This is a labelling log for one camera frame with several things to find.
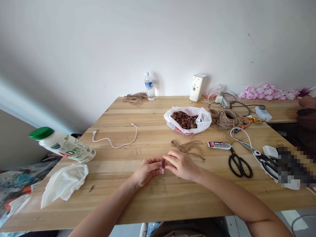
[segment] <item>scissor blade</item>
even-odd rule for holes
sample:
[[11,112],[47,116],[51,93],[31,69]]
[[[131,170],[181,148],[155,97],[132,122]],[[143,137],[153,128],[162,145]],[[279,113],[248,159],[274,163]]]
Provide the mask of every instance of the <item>scissor blade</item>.
[[239,143],[240,143],[241,145],[243,145],[245,148],[247,148],[249,151],[254,152],[255,149],[251,148],[248,144],[243,143],[243,142],[241,142],[241,141],[239,141]]

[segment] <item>forearm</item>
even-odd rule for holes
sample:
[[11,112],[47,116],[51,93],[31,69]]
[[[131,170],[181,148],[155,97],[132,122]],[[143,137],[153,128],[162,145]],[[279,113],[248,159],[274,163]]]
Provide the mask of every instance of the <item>forearm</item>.
[[132,178],[126,180],[75,228],[70,237],[109,236],[137,190]]
[[245,222],[278,220],[274,212],[260,199],[230,180],[201,168],[201,175],[196,182],[214,192]]

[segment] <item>black scissors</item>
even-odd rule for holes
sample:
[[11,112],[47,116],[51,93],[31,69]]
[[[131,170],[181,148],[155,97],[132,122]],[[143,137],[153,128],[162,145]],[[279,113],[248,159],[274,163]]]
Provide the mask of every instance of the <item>black scissors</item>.
[[[238,177],[242,177],[242,176],[246,176],[247,178],[251,178],[253,176],[253,173],[252,173],[252,169],[250,167],[250,165],[241,157],[239,157],[236,152],[234,151],[233,147],[230,148],[230,151],[231,151],[231,155],[229,156],[229,160],[228,160],[228,164],[229,164],[229,167],[231,169],[231,171]],[[240,174],[238,174],[234,169],[233,167],[231,166],[231,160],[234,161],[235,165],[237,166]],[[244,170],[244,167],[243,167],[243,164],[242,162],[247,166],[247,168],[249,169],[250,171],[250,175],[246,174],[245,170]]]
[[262,164],[264,170],[270,174],[273,178],[278,180],[277,176],[271,172],[273,170],[274,172],[278,173],[278,159],[274,157],[269,157],[264,154],[262,154],[260,151],[258,151],[255,148],[251,148],[250,145],[243,143],[239,141],[241,145],[243,145],[245,148],[247,148],[249,151],[253,153],[253,155],[256,157],[256,159]]

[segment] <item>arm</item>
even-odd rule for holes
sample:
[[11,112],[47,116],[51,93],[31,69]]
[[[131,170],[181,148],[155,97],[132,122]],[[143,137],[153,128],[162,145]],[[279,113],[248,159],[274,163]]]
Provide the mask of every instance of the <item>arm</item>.
[[162,157],[144,160],[133,175],[91,212],[69,237],[109,236],[137,190],[156,174],[165,173],[164,161]]
[[188,154],[171,150],[163,157],[172,164],[166,169],[178,177],[203,185],[222,199],[246,223],[253,237],[292,236],[277,215],[246,189],[197,166]]

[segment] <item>hand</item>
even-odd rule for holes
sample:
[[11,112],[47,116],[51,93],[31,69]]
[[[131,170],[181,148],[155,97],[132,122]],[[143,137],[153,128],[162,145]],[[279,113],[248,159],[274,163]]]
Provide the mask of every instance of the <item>hand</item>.
[[138,187],[146,185],[156,174],[165,173],[165,159],[152,157],[143,160],[140,167],[132,174],[131,178]]
[[166,165],[166,169],[170,170],[176,176],[196,182],[201,175],[201,167],[197,166],[190,156],[177,150],[171,150],[168,155],[164,155],[167,161],[172,165]]

